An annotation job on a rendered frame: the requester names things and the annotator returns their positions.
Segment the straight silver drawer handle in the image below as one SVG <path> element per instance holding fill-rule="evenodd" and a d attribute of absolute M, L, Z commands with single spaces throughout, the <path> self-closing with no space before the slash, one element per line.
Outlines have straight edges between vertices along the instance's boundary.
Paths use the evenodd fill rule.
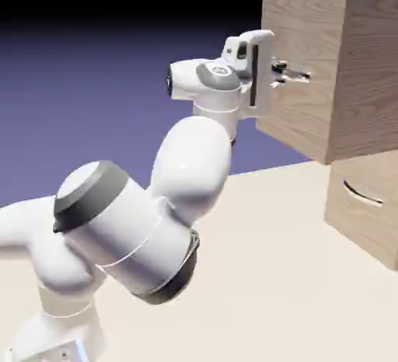
<path fill-rule="evenodd" d="M 286 82 L 310 82 L 311 74 L 304 71 L 296 71 L 287 67 L 272 67 L 275 80 L 280 83 Z"/>

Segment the light wood cabinet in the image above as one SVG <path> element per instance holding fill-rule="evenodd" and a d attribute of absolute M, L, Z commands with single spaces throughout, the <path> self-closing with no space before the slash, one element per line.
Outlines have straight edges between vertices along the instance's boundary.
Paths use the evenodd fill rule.
<path fill-rule="evenodd" d="M 398 0 L 346 1 L 329 143 L 329 167 L 398 150 Z"/>

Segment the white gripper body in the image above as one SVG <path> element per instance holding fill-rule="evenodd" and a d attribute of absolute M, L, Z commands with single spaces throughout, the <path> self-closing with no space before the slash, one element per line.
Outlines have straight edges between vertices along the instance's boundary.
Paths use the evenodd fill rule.
<path fill-rule="evenodd" d="M 247 42 L 245 70 L 251 80 L 250 87 L 242 89 L 241 117 L 264 117 L 273 92 L 274 33 L 271 30 L 251 30 L 242 33 L 239 38 Z"/>

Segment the small light wood drawer front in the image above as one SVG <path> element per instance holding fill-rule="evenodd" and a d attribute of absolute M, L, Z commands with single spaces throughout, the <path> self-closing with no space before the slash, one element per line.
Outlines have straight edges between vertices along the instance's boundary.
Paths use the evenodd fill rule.
<path fill-rule="evenodd" d="M 353 198 L 356 190 L 384 201 L 374 207 Z M 325 222 L 391 270 L 398 271 L 398 150 L 335 161 L 330 167 Z"/>

